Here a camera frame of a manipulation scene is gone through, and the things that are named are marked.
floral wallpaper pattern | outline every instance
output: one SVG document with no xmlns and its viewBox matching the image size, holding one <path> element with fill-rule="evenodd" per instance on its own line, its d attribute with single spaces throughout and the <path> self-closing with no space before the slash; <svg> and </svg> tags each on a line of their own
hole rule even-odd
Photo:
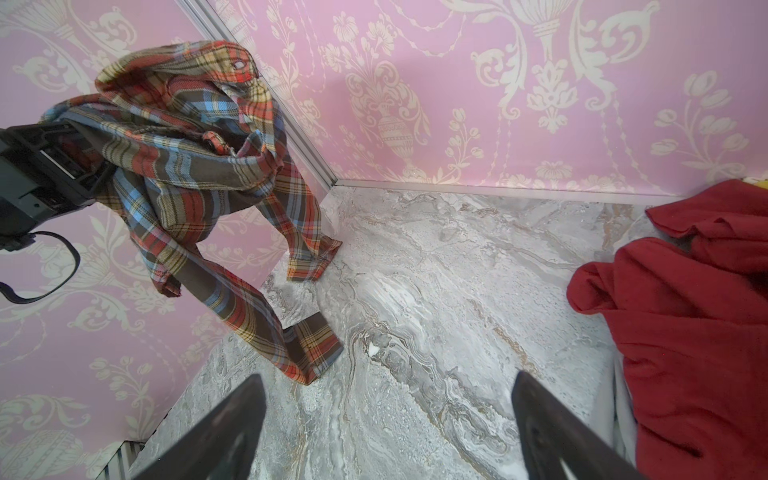
<svg viewBox="0 0 768 480">
<path fill-rule="evenodd" d="M 247 18 L 246 28 L 255 25 L 256 16 Z M 173 0 L 0 2 L 0 127 L 35 123 L 54 103 L 93 91 L 96 74 L 129 51 L 198 39 Z M 0 478 L 95 478 L 124 440 L 152 434 L 229 330 L 184 291 L 178 299 L 156 293 L 106 207 L 43 227 L 67 237 L 82 264 L 44 300 L 0 300 Z M 259 286 L 286 243 L 250 209 L 222 218 L 200 250 Z M 72 265 L 47 237 L 0 251 L 2 281 L 23 296 L 58 285 Z"/>
<path fill-rule="evenodd" d="M 343 179 L 664 195 L 768 174 L 764 2 L 209 2 Z"/>
</svg>

red cloth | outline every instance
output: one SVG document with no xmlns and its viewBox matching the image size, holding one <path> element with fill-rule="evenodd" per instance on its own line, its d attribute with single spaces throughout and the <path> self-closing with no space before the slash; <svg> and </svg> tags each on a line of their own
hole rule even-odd
<svg viewBox="0 0 768 480">
<path fill-rule="evenodd" d="M 637 468 L 652 480 L 768 478 L 768 190 L 729 180 L 647 211 L 685 253 L 635 240 L 568 285 L 624 354 Z"/>
</svg>

gray marble tile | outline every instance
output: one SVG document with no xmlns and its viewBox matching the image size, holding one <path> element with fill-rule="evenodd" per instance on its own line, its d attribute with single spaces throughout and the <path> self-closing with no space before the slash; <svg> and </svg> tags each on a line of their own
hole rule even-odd
<svg viewBox="0 0 768 480">
<path fill-rule="evenodd" d="M 345 242 L 317 283 L 263 291 L 287 323 L 315 305 L 345 351 L 311 386 L 234 335 L 150 439 L 137 471 L 249 374 L 268 413 L 252 478 L 526 478 L 509 399 L 518 370 L 586 419 L 611 335 L 574 313 L 575 269 L 656 236 L 643 207 L 335 187 Z"/>
</svg>

plaid shirt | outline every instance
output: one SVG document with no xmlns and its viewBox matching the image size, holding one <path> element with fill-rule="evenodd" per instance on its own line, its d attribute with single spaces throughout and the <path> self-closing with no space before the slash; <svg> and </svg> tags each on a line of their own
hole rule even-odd
<svg viewBox="0 0 768 480">
<path fill-rule="evenodd" d="M 255 206 L 288 240 L 288 280 L 316 280 L 341 246 L 286 150 L 278 105 L 245 48 L 200 41 L 127 55 L 42 121 L 71 122 L 118 166 L 98 200 L 131 232 L 158 291 L 184 285 L 291 379 L 342 346 L 319 313 L 283 329 L 264 296 L 197 249 L 224 214 Z"/>
</svg>

white fabric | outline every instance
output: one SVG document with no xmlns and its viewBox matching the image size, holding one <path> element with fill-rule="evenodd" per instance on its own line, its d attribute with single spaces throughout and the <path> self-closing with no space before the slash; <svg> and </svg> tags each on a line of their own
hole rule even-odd
<svg viewBox="0 0 768 480">
<path fill-rule="evenodd" d="M 623 362 L 624 357 L 615 350 L 600 383 L 589 426 L 620 457 L 637 465 L 637 421 L 632 413 L 632 397 L 624 381 Z"/>
</svg>

